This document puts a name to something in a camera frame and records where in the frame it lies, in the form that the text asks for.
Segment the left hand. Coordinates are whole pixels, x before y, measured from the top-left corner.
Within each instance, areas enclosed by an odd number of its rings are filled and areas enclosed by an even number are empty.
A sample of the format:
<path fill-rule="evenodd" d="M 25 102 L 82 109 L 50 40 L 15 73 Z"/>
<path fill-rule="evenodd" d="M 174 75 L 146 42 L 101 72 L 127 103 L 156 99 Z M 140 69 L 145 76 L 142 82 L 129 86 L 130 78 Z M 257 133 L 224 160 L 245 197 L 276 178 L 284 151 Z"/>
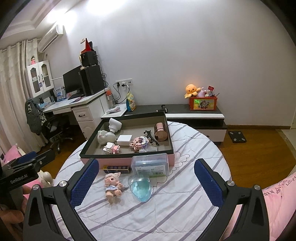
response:
<path fill-rule="evenodd" d="M 27 185 L 24 185 L 22 189 L 23 189 L 23 194 L 25 195 L 29 194 L 31 191 L 31 188 Z M 10 231 L 10 233 L 13 233 L 16 230 L 15 225 L 22 223 L 24 220 L 28 199 L 24 197 L 24 195 L 22 195 L 21 197 L 23 199 L 22 199 L 22 204 L 20 209 L 1 210 L 1 220 L 4 222 L 4 225 Z"/>

